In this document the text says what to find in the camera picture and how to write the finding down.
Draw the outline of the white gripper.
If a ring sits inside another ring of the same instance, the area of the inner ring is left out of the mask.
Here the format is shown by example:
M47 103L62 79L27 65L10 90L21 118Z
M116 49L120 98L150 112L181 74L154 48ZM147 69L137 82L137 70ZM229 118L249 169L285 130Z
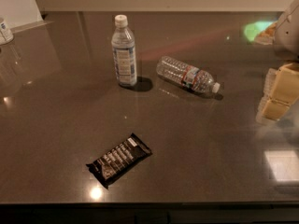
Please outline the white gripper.
M281 59L299 61L299 0L293 0L278 18L273 46ZM273 124L298 99L299 63L286 63L278 70L270 68L255 119L260 124Z

